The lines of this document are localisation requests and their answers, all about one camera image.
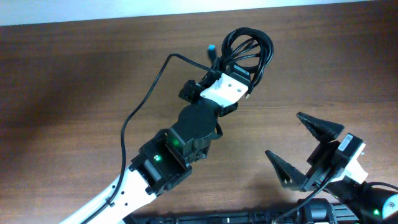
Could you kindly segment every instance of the white robotic arm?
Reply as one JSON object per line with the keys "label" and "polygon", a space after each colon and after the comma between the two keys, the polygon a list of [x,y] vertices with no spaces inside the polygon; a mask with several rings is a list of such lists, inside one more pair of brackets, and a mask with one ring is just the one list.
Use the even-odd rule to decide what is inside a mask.
{"label": "white robotic arm", "polygon": [[[109,187],[103,190],[99,195],[81,207],[74,214],[70,215],[61,224],[82,223],[97,211],[100,206],[106,203],[106,199],[112,194],[120,176],[112,182]],[[155,193],[148,194],[145,189],[148,187],[147,181],[137,170],[130,171],[126,168],[122,185],[117,196],[100,214],[95,216],[89,223],[119,223],[131,212],[141,208],[156,199]]]}

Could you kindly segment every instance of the green led light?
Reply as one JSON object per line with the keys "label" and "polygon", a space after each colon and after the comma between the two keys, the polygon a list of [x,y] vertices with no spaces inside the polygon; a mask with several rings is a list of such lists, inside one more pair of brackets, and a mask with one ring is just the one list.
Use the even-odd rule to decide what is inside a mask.
{"label": "green led light", "polygon": [[173,139],[173,140],[172,140],[172,144],[173,144],[173,146],[175,146],[175,147],[179,147],[179,146],[180,146],[180,143],[179,143],[179,141],[178,141],[177,139]]}
{"label": "green led light", "polygon": [[162,158],[161,158],[161,156],[156,155],[156,156],[154,156],[154,160],[155,160],[156,162],[159,162],[159,161],[162,160]]}
{"label": "green led light", "polygon": [[373,215],[377,215],[377,216],[379,216],[379,215],[380,215],[380,212],[379,212],[379,210],[378,210],[378,209],[375,209],[375,210],[373,211]]}

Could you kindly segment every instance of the robotic arm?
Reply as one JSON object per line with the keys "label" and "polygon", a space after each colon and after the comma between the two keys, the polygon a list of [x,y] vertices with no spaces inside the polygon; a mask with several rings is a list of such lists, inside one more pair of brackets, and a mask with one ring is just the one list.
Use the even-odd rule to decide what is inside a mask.
{"label": "robotic arm", "polygon": [[398,192],[374,186],[384,185],[398,190],[397,187],[380,182],[365,182],[368,173],[357,161],[365,147],[363,140],[347,134],[339,142],[336,138],[343,131],[343,125],[316,119],[301,112],[297,113],[297,117],[320,142],[307,160],[311,165],[307,174],[302,174],[271,151],[266,151],[266,155],[283,188],[313,193],[298,207],[276,218],[274,223],[297,211],[322,190],[345,204],[362,223],[398,223]]}
{"label": "robotic arm", "polygon": [[[251,38],[233,49],[232,43],[241,35]],[[256,47],[260,47],[258,53],[244,55]],[[211,68],[179,54],[167,57],[148,94],[123,124],[121,175],[93,200],[64,220],[63,224],[123,223],[121,220],[131,212],[151,203],[165,190],[172,190],[187,178],[192,173],[192,162],[207,158],[210,142],[223,135],[218,118],[236,110],[237,101],[243,95],[250,95],[261,81],[265,66],[271,61],[274,47],[262,31],[240,28],[227,35],[221,51],[223,56],[217,57],[214,46],[209,47],[208,56],[213,62]],[[194,80],[186,82],[179,97],[190,105],[180,112],[178,121],[173,126],[161,129],[145,143],[140,148],[139,155],[126,168],[124,129],[152,93],[171,57],[178,57],[208,72],[198,83]],[[236,63],[253,57],[259,58],[256,66],[243,67]]]}

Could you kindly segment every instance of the wooden table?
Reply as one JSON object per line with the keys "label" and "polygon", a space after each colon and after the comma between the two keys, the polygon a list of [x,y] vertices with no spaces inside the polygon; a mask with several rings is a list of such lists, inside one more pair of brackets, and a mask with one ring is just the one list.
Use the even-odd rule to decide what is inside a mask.
{"label": "wooden table", "polygon": [[[166,56],[209,65],[238,27],[269,34],[261,84],[220,118],[207,160],[144,212],[239,210],[295,202],[265,157],[302,172],[317,142],[299,111],[364,139],[368,181],[398,184],[398,19],[391,2],[282,7],[0,27],[0,223],[55,223],[119,174],[119,132]],[[173,59],[126,130],[127,158],[177,120],[178,92],[204,71]],[[334,202],[331,196],[320,194]]]}

